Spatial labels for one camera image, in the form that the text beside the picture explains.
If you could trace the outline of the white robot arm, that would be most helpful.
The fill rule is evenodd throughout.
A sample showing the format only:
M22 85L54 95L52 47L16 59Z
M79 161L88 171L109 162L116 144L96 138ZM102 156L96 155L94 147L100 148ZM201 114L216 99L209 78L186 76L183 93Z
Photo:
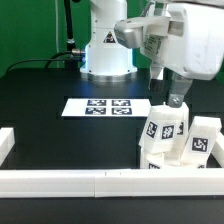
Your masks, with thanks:
M224 62L224 0L148 0L138 17L127 0L90 0L91 39L81 73L97 81L134 73L132 51L151 60L149 84L172 71L167 104L179 108L192 81L211 80Z

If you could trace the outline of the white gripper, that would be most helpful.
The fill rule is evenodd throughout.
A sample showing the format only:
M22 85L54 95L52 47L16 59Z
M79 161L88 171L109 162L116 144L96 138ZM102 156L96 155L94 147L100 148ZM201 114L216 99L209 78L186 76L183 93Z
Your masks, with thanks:
M140 52L154 61L149 79L152 92L163 90L164 67L176 72L172 74L167 104L180 108L192 79L211 80L222 66L224 5L169 3L166 12L170 16L166 36L153 35L144 27Z

